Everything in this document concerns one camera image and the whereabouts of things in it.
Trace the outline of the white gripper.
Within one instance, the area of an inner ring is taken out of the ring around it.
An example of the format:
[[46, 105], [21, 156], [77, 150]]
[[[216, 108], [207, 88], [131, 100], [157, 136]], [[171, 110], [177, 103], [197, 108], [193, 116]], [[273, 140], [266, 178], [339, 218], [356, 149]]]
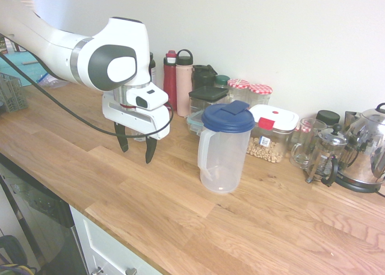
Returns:
[[146, 137], [145, 160], [149, 164], [155, 154], [157, 140], [166, 137], [170, 132], [170, 116], [166, 106], [154, 110], [145, 110], [139, 107], [128, 109], [122, 107], [114, 100], [113, 94], [103, 94], [102, 112], [104, 116], [114, 123], [115, 134], [122, 152], [129, 150], [126, 137], [126, 127], [142, 134], [157, 133]]

